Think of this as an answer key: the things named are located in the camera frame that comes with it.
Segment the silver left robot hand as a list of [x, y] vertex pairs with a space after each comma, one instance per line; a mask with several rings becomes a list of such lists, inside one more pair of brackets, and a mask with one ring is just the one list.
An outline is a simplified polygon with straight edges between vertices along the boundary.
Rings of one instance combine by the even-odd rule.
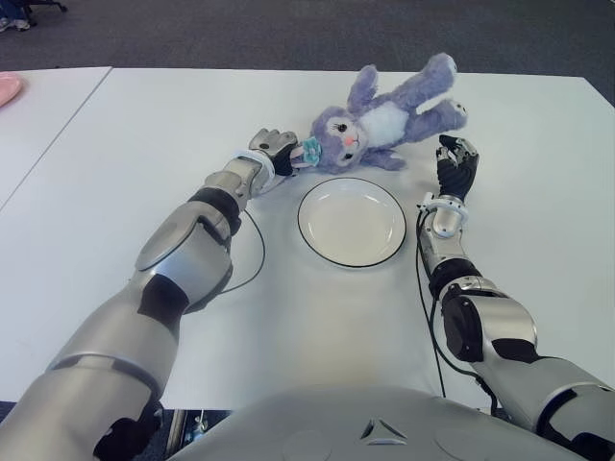
[[278, 176], [288, 177], [294, 173], [291, 165], [291, 152], [299, 146], [294, 132], [279, 132], [278, 130], [261, 129], [251, 139], [248, 147], [265, 154], [271, 160]]

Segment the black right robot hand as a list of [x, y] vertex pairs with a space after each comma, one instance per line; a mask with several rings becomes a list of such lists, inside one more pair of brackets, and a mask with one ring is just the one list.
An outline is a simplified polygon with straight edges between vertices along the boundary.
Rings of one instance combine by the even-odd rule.
[[436, 173], [440, 196], [452, 196], [464, 202], [474, 183], [480, 155], [467, 140], [441, 134], [436, 149]]

